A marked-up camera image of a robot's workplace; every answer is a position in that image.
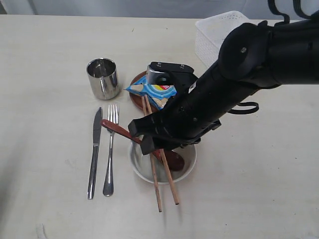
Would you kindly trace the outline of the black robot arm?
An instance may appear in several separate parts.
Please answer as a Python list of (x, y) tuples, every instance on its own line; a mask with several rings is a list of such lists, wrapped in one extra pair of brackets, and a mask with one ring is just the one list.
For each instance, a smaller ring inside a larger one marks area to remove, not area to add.
[(143, 136), (143, 154), (199, 143), (224, 114), (261, 89), (317, 84), (319, 20), (244, 23), (228, 34), (217, 61), (200, 77), (187, 65), (150, 67), (159, 72), (153, 83), (174, 85), (177, 93), (163, 109), (130, 122), (130, 134)]

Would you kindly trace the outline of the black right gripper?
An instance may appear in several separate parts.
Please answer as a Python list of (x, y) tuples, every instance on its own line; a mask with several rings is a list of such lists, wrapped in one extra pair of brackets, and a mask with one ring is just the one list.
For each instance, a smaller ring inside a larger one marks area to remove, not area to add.
[(174, 87), (177, 93), (163, 109), (128, 125), (131, 136), (143, 135), (143, 155), (199, 143), (239, 103), (239, 82), (224, 78), (217, 67), (210, 67), (192, 84)]

